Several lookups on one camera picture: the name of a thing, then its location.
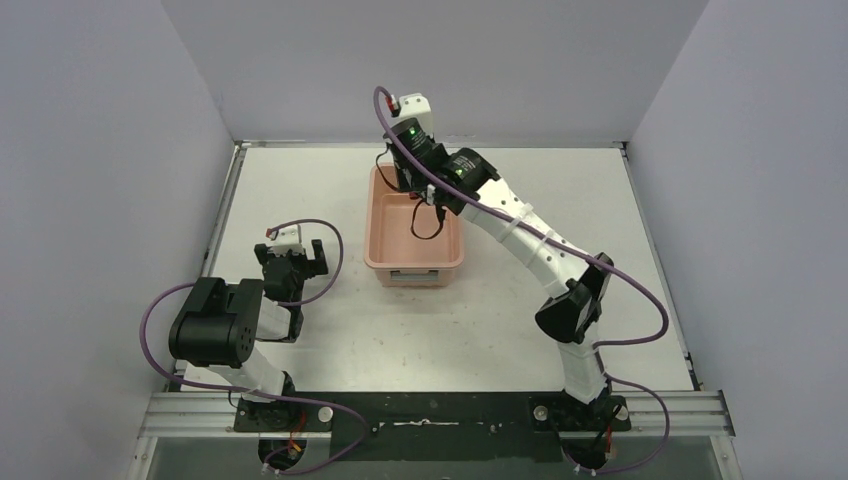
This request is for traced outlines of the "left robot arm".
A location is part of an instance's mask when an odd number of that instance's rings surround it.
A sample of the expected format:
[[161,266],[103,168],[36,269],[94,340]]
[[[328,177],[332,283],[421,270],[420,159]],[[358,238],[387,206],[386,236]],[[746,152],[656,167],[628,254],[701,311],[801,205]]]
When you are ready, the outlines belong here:
[[229,385],[243,388],[241,419],[273,431],[293,429],[307,420],[291,376],[258,351],[257,341],[295,342],[302,329],[302,299],[307,280],[328,274],[319,239],[307,253],[299,238],[257,244],[259,279],[229,284],[201,277],[172,323],[168,346],[177,360],[207,368]]

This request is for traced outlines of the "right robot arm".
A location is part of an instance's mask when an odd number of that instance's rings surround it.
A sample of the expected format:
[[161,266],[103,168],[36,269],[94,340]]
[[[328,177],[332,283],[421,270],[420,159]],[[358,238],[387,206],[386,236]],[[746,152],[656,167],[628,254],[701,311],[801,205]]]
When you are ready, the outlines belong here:
[[470,148],[453,153],[415,118],[383,135],[403,193],[476,225],[519,260],[547,298],[534,316],[557,343],[565,376],[563,421],[606,432],[629,422],[625,400],[612,393],[595,344],[601,302],[614,272],[605,253],[590,255],[550,229],[498,170]]

